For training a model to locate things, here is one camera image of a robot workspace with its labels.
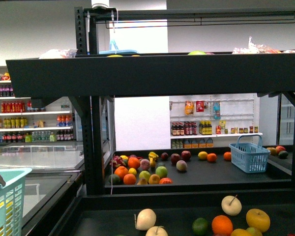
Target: pear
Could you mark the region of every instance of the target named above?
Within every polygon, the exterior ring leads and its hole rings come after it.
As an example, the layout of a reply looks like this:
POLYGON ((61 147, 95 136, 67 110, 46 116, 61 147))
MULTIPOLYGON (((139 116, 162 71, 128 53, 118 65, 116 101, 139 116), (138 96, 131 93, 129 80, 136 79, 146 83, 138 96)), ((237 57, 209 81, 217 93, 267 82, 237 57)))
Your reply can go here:
POLYGON ((149 228, 146 236, 168 236, 168 233, 164 230, 163 226, 153 226, 149 228))
POLYGON ((144 185, 144 184, 148 184, 147 180, 145 178, 139 179, 137 185, 144 185))
POLYGON ((134 215, 134 223, 137 230, 148 230, 153 227, 156 222, 156 214, 152 209, 141 210, 138 217, 134 215))

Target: plastic bag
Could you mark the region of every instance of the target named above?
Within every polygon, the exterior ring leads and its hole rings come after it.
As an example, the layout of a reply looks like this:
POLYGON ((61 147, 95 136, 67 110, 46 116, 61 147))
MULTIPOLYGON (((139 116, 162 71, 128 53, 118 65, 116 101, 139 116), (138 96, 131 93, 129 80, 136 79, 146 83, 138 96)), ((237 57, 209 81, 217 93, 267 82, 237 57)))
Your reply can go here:
POLYGON ((279 50, 273 49, 264 44, 254 44, 252 37, 249 37, 248 49, 247 48, 234 48, 233 54, 273 54, 281 53, 279 50))
POLYGON ((43 53, 39 59, 62 59, 62 58, 74 58, 77 53, 77 49, 58 50, 51 49, 43 53))

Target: store shelf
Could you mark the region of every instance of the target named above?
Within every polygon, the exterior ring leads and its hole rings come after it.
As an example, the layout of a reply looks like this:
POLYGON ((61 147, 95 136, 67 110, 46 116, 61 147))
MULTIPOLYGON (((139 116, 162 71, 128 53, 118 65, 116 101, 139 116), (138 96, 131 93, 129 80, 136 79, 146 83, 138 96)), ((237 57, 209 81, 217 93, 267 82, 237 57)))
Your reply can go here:
POLYGON ((197 138, 214 138, 216 137, 216 134, 212 135, 184 135, 184 136, 171 136, 171 139, 197 139, 197 138))
POLYGON ((31 116, 31 115, 48 115, 48 114, 69 114, 70 111, 59 112, 22 112, 22 113, 0 113, 1 116, 31 116))
POLYGON ((43 128, 15 128, 15 129, 0 129, 0 132, 41 131, 41 130, 62 130, 62 129, 73 129, 73 126, 68 126, 68 127, 43 127, 43 128))
POLYGON ((0 84, 10 84, 10 80, 0 80, 0 84))
POLYGON ((248 133, 248 134, 211 134, 211 135, 184 135, 184 136, 171 136, 171 139, 197 139, 197 138, 221 138, 221 137, 239 137, 239 136, 249 136, 263 133, 248 133))
POLYGON ((239 137, 239 136, 249 136, 249 135, 254 135, 254 134, 263 135, 263 133, 248 133, 248 134, 217 134, 216 137, 217 137, 217 138, 221 138, 221 137, 239 137))
POLYGON ((0 100, 30 99, 30 97, 0 97, 0 100))

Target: shopping basket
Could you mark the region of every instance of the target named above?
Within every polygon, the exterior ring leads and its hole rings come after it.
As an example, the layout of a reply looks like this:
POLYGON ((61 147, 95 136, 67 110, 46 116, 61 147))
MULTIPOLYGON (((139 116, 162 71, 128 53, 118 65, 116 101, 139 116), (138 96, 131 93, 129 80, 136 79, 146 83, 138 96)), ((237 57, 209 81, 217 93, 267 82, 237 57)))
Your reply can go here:
POLYGON ((237 143, 230 144, 232 163, 246 173, 261 173, 266 171, 267 159, 270 150, 262 147, 262 137, 258 134, 241 135, 237 143), (242 137, 258 136, 258 145, 252 143, 239 143, 242 137))
POLYGON ((0 175, 0 236, 20 236, 22 230, 25 176, 31 168, 4 169, 0 175))

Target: glass freezer lid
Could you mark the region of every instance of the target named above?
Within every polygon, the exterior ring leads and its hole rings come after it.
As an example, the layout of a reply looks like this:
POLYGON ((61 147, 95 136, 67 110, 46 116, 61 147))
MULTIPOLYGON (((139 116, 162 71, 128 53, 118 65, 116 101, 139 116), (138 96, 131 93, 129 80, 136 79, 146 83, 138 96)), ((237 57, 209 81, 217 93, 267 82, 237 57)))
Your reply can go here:
POLYGON ((83 143, 11 145, 0 148, 0 169, 75 169, 84 160, 83 143))

